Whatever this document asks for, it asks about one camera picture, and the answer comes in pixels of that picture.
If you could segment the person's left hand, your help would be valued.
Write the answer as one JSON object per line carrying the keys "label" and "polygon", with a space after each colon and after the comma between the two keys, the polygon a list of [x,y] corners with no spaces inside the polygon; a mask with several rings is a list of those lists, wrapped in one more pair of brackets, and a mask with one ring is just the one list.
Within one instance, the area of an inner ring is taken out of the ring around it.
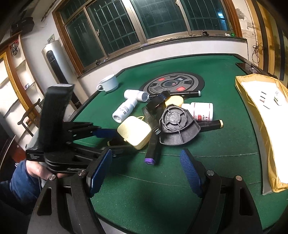
{"label": "person's left hand", "polygon": [[27,160],[25,163],[27,173],[32,177],[48,180],[52,172],[36,161]]}

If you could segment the blue sleeved left forearm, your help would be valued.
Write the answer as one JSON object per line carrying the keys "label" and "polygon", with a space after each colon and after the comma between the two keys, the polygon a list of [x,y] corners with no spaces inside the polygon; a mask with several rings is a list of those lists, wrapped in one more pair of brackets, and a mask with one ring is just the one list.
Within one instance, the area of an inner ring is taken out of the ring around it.
{"label": "blue sleeved left forearm", "polygon": [[40,195],[39,177],[26,171],[26,160],[22,160],[13,172],[11,180],[1,182],[1,202],[33,204]]}

